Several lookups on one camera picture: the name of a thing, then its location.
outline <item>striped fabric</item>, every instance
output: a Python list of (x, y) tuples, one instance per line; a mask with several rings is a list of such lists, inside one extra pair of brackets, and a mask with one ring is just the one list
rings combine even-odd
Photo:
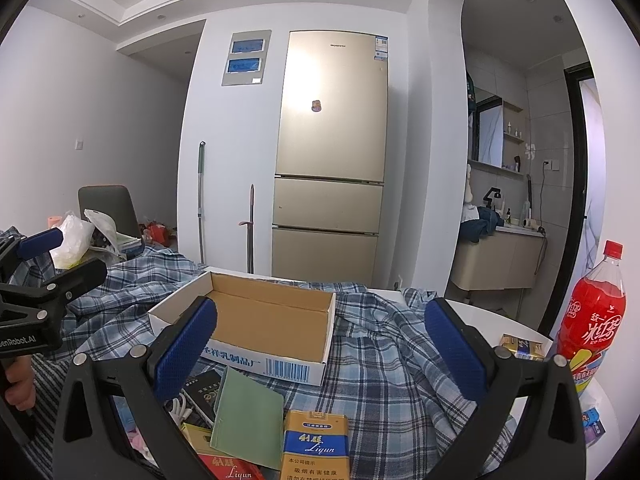
[[(36, 286), (54, 272), (48, 257), (28, 264), (16, 272), (15, 283)], [(112, 358), (133, 345), (151, 343), (146, 312), (200, 272), (200, 266), (180, 254), (145, 248), (138, 258), (110, 267), (103, 286), (69, 304), (63, 347), (33, 359), (38, 430), (26, 452), (47, 477), (52, 476), (58, 399), (72, 355), (83, 351), (94, 359)], [(352, 480), (423, 478), (475, 408), (460, 396), (424, 330), (424, 305), (434, 294), (408, 289), (408, 306), (401, 306), (354, 283), (301, 286), (337, 293), (334, 339), (322, 386), (251, 377), (281, 393), (287, 410), (349, 418)], [(200, 359), (192, 374), (212, 368), (221, 372), (224, 365)], [(510, 420), (485, 472), (499, 464), (514, 428)]]

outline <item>green booklet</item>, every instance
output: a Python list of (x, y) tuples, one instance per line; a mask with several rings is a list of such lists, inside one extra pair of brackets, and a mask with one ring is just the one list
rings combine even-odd
[(210, 446), (257, 465), (280, 469), (284, 397), (227, 367), (213, 410)]

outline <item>refrigerator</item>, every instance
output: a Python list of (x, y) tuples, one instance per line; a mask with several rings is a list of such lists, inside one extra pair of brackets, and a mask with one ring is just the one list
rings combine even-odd
[(292, 32), (276, 160), (272, 273), (372, 280), (384, 186), (386, 38)]

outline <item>human hand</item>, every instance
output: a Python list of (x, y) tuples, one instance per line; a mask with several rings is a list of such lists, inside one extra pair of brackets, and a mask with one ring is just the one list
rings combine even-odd
[(33, 384), (31, 356), (17, 357), (5, 370), (5, 374), (7, 380), (12, 384), (4, 394), (6, 401), (21, 412), (33, 408), (36, 403), (36, 387)]

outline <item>bathroom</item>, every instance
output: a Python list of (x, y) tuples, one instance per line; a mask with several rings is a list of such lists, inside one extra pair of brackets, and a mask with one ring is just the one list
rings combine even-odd
[[(588, 68), (589, 59), (564, 1), (503, 3), (465, 0), (462, 35), (476, 106), (469, 119), (470, 204), (487, 206), (491, 199), (506, 224), (488, 238), (492, 252), (470, 255), (471, 245), (459, 241), (446, 297), (538, 329), (547, 310), (560, 309), (568, 288), (561, 264), (574, 171), (582, 171), (575, 159), (582, 161), (586, 142), (574, 150), (572, 109), (578, 113), (580, 106), (570, 103), (565, 71)], [(584, 133), (577, 135), (581, 140)], [(531, 229), (523, 228), (527, 218)], [(572, 231), (570, 237), (580, 238), (575, 225)], [(471, 263), (473, 257), (482, 265)]]

